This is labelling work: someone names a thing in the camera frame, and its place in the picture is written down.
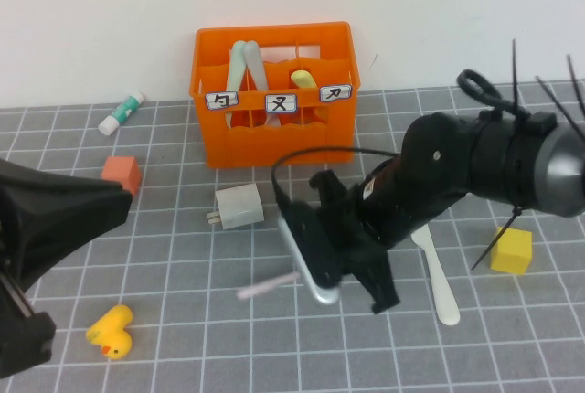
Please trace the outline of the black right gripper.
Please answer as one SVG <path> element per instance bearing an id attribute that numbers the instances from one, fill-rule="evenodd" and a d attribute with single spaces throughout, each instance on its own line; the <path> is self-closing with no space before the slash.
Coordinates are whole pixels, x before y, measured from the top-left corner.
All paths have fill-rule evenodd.
<path id="1" fill-rule="evenodd" d="M 383 246 L 367 232 L 357 209 L 353 190 L 320 192 L 319 220 L 339 261 L 341 286 L 364 287 L 373 300 L 373 314 L 400 304 L 394 278 Z"/>

